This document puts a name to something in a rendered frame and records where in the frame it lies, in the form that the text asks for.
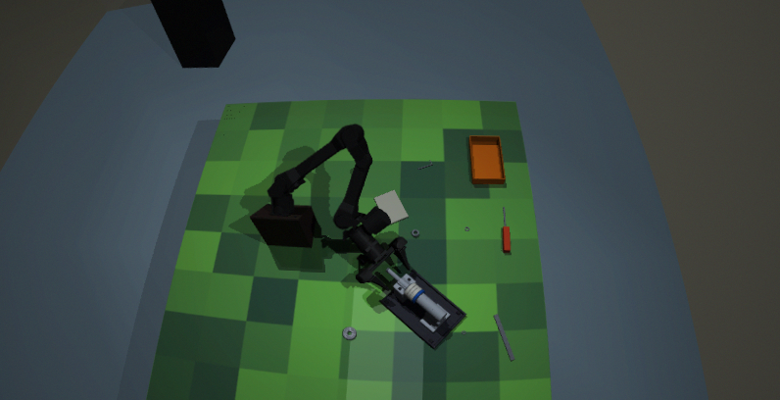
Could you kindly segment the brown open rectangular tray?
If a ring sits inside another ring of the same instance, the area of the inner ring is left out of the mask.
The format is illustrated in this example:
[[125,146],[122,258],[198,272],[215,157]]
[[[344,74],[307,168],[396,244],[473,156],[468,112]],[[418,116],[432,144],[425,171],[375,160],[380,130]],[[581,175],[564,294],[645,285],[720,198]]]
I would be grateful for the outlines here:
[[470,135],[468,142],[472,184],[504,184],[500,136]]

